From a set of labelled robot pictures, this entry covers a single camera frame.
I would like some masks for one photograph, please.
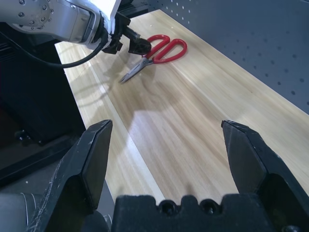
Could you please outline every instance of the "scissor blade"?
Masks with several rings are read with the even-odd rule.
[[[134,66],[121,80],[121,84],[130,80],[133,76],[138,74],[143,68],[150,64],[150,61],[147,58],[143,58],[137,65]]]

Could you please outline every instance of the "red plastic handle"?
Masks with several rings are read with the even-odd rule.
[[[161,59],[163,56],[165,56],[171,49],[173,49],[173,47],[175,47],[176,45],[181,45],[183,47],[183,50],[166,59]],[[176,59],[179,59],[180,57],[184,56],[185,53],[188,50],[188,45],[185,41],[181,40],[181,39],[173,39],[161,52],[158,53],[158,55],[156,55],[153,58],[153,62],[154,64],[163,64],[163,63],[167,63],[167,62],[171,62],[174,61]]]
[[[165,45],[167,45],[170,42],[170,38],[167,35],[154,35],[152,37],[150,37],[148,39],[149,42],[155,41],[155,40],[163,40],[161,41],[159,44],[157,44],[156,46],[154,46],[151,51],[144,55],[143,57],[146,57],[147,59],[149,59],[151,56],[153,56],[157,51],[159,51],[162,47],[164,47]]]

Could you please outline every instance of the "red scissors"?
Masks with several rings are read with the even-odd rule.
[[[141,61],[134,66],[133,69],[131,69],[121,80],[120,83],[124,83],[131,79],[133,76],[135,76],[137,73],[139,73],[143,68],[145,68],[147,65],[150,64],[163,64],[167,62],[171,62],[174,60],[177,60],[185,55],[185,53],[188,50],[188,46],[185,41],[181,39],[173,39],[170,41],[169,36],[167,35],[154,35],[148,39],[149,42],[155,41],[155,40],[162,40],[158,45],[153,47],[151,51],[147,54],[142,56]],[[153,56],[157,51],[159,51],[161,48],[163,48],[165,45],[167,45],[162,51],[160,51],[157,55],[155,55],[152,59],[150,59],[151,56]],[[166,59],[162,59],[164,55],[166,55],[171,49],[173,49],[176,45],[181,45],[183,47],[183,50]]]

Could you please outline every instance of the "wooden table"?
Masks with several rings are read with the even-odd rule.
[[[309,193],[309,116],[178,22],[155,11],[133,18],[144,38],[165,34],[187,42],[188,52],[169,64],[146,67],[118,81],[140,56],[100,53],[66,69],[86,127],[113,120],[106,180],[112,196],[151,194],[180,203],[185,194],[220,202],[237,192],[220,127],[231,119],[258,131]],[[91,52],[56,45],[63,63]]]

